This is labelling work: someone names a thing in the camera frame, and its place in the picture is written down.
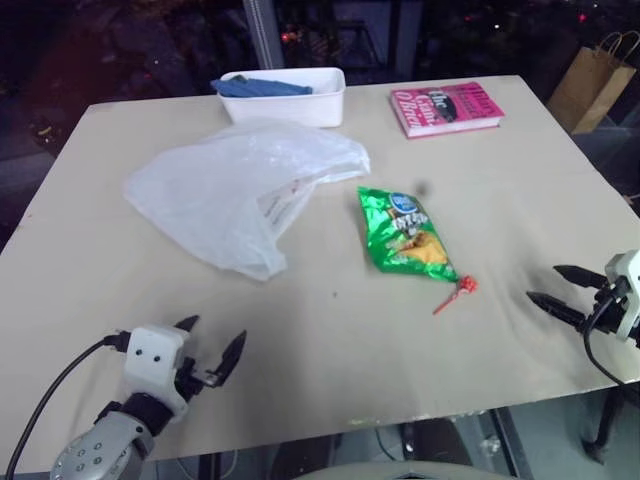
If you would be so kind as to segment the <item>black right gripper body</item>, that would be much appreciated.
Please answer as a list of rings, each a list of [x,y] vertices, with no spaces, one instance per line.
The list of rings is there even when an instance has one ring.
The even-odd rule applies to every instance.
[[[609,282],[604,276],[583,276],[578,284],[585,288],[595,288],[595,304],[578,332],[584,334],[588,329],[597,329],[604,333],[616,333],[626,313],[628,295],[632,292],[626,277],[619,276]]]

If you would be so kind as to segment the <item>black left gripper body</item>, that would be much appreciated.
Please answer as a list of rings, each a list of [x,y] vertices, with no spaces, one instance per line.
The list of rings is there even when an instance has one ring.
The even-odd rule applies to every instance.
[[[185,402],[190,402],[205,388],[214,389],[221,386],[219,377],[212,370],[199,370],[196,360],[190,356],[184,357],[176,372],[174,385]]]

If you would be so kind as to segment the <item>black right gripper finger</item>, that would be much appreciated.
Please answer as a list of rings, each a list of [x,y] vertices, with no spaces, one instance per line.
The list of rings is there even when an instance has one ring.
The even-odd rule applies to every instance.
[[[601,289],[608,284],[604,275],[576,265],[555,265],[553,269],[568,282],[583,288]]]
[[[582,312],[569,307],[565,302],[549,294],[528,291],[526,295],[545,313],[568,325],[581,326],[586,320],[586,316]]]

